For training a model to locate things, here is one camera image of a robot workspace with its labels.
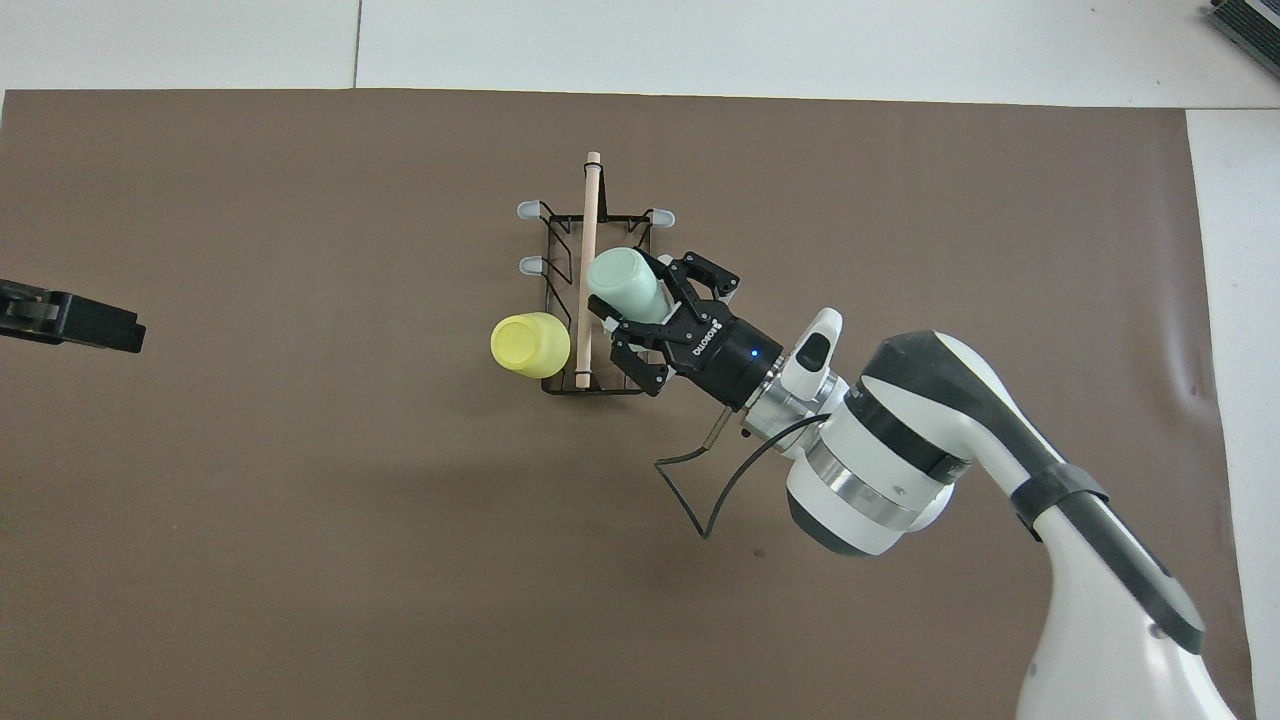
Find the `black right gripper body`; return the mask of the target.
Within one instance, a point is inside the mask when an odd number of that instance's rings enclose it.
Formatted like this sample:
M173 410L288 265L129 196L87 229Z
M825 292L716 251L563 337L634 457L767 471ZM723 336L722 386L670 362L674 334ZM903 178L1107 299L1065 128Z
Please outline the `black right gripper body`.
M748 406L783 355L776 340L721 301L680 304L663 329L668 337L640 345L660 352L675 374L735 411Z

